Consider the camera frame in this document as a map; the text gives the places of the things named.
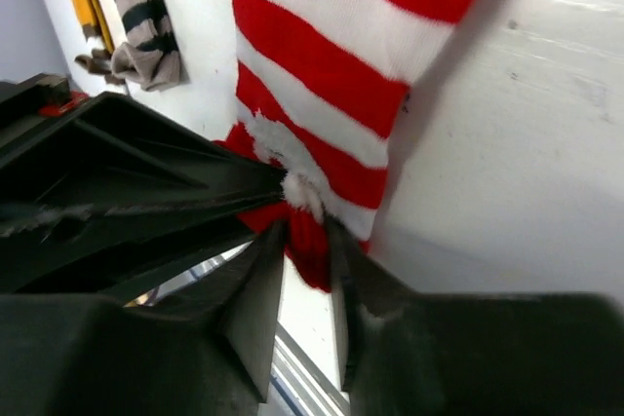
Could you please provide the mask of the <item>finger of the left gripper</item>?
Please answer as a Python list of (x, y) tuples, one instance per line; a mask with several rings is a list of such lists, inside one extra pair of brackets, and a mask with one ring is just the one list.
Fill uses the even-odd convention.
[(22, 213), (1, 223), (1, 291), (141, 294), (256, 237), (230, 212)]
[(113, 93), (1, 131), (4, 221), (245, 211), (280, 201), (283, 175)]

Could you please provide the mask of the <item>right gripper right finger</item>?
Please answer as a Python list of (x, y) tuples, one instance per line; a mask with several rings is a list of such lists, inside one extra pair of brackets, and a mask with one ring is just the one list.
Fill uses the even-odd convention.
[(425, 294), (326, 222), (354, 415), (619, 415), (623, 313), (596, 294)]

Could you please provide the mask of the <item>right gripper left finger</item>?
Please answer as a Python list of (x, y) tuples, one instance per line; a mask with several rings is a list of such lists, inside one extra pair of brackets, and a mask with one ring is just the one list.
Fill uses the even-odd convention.
[(5, 415), (255, 415), (266, 402), (286, 227), (151, 307), (1, 299)]

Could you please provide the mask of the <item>aluminium rail frame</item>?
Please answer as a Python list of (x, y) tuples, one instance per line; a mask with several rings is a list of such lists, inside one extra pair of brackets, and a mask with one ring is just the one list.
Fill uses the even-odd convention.
[(269, 395), (260, 415), (348, 415), (339, 390), (330, 297), (284, 263)]

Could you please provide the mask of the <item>dark brown striped sock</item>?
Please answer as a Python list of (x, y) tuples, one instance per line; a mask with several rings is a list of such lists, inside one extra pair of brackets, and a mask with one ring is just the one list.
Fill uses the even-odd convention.
[(114, 0), (126, 41), (111, 56), (115, 77), (146, 92), (180, 83), (181, 58), (164, 0)]

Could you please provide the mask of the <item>red white striped sock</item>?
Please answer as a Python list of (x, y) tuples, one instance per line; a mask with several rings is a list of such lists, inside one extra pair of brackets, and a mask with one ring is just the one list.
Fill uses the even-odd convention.
[(474, 0), (232, 0), (237, 120), (224, 146), (285, 171), (281, 200), (242, 215), (287, 223), (287, 256), (331, 287), (326, 217), (366, 246), (388, 140), (411, 87)]

